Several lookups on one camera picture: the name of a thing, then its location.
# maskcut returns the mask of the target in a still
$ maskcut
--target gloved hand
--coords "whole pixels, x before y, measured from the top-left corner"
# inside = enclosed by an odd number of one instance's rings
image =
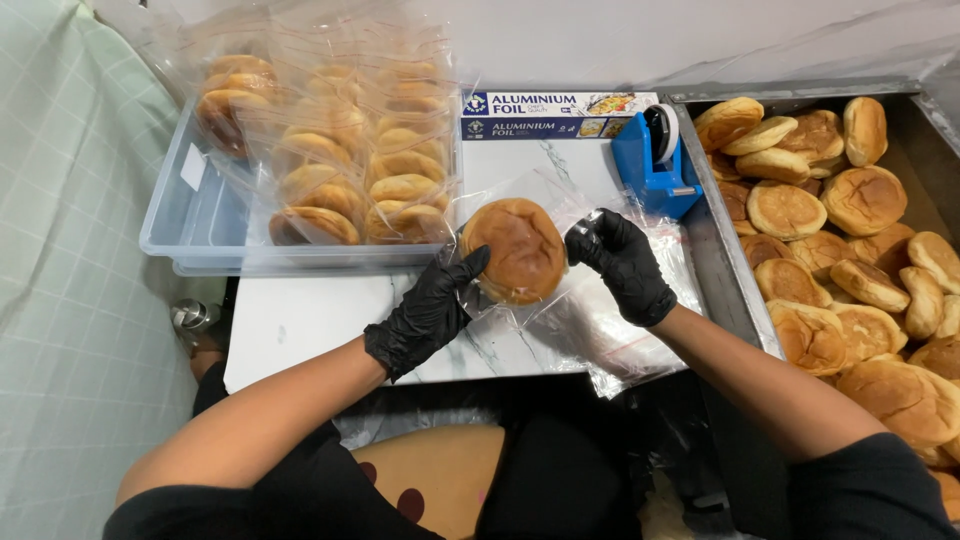
[[[424,363],[470,322],[457,302],[457,287],[479,276],[488,262],[489,246],[447,268],[434,259],[385,321],[364,328],[364,348],[387,368],[390,381]]]
[[[583,262],[603,278],[630,324],[652,327],[677,305],[647,235],[622,215],[599,209],[564,238],[570,266]]]

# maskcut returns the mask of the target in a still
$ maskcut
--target white marble countertop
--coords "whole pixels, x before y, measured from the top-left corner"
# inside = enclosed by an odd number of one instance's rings
[[[536,167],[554,169],[595,203],[622,189],[601,139],[465,141],[465,193],[517,178]],[[280,370],[336,348],[383,320],[417,278],[416,272],[355,277],[243,278],[237,290],[224,375],[235,392]],[[583,369],[530,331],[470,324],[398,383],[541,375]]]

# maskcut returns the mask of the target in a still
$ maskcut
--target black pants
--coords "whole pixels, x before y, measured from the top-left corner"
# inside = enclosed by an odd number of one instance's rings
[[[226,366],[217,362],[204,375],[195,416],[227,396]],[[476,538],[639,538],[622,429],[615,419],[598,400],[576,390],[532,401],[505,413],[504,453]],[[303,523],[267,520],[264,536],[301,537],[304,530],[317,530],[316,523],[306,522],[323,515],[331,537],[436,537],[390,506],[339,442],[333,424],[323,424],[254,487],[269,494],[260,498],[269,501],[265,504],[281,504],[284,515],[293,505],[303,516]],[[318,486],[328,487],[318,495]],[[363,509],[363,519],[350,519],[357,508]],[[269,508],[258,513],[271,514]]]

